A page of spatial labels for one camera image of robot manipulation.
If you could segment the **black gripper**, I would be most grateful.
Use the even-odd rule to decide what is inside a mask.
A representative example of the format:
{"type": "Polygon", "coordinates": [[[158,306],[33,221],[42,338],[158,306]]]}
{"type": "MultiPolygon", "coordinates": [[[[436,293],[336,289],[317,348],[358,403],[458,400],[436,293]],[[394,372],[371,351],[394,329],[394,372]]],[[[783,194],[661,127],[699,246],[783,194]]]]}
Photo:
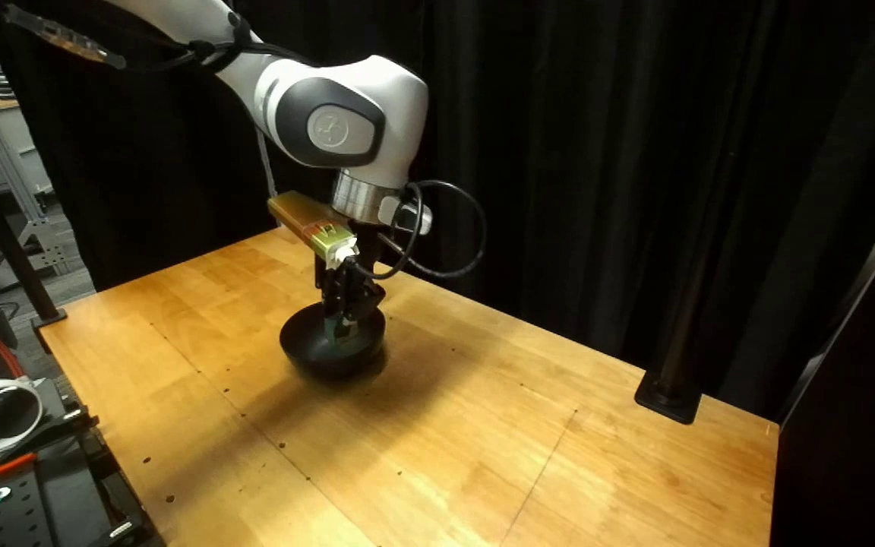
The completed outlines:
{"type": "Polygon", "coordinates": [[[348,333],[348,318],[371,322],[384,300],[384,284],[371,274],[367,257],[347,257],[340,266],[331,266],[325,257],[317,260],[317,306],[334,317],[334,333],[348,333]]]}

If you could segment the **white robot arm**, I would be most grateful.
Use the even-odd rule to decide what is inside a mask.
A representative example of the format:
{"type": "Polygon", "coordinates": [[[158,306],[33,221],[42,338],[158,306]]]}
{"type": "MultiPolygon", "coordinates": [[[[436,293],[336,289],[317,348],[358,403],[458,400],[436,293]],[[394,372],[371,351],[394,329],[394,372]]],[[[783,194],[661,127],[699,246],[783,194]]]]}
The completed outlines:
{"type": "Polygon", "coordinates": [[[227,84],[260,135],[302,166],[336,174],[327,211],[361,227],[393,227],[419,151],[428,84],[367,54],[317,68],[263,43],[223,0],[111,0],[227,84]]]}

